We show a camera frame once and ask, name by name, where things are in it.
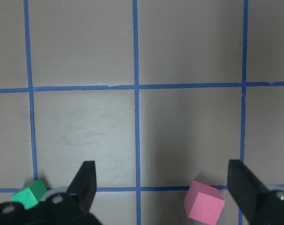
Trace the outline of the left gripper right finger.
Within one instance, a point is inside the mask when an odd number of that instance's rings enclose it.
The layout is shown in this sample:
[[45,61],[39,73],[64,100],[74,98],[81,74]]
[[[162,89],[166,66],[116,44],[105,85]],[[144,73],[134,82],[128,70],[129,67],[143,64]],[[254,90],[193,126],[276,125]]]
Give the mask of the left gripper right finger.
[[267,187],[239,159],[228,162],[227,187],[247,221],[252,223],[269,194]]

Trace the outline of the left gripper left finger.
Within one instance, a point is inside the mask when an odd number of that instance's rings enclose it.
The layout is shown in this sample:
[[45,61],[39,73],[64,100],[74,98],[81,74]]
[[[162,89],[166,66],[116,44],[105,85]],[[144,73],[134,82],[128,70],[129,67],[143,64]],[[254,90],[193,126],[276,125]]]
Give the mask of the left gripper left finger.
[[95,161],[84,161],[66,193],[85,211],[89,212],[96,194]]

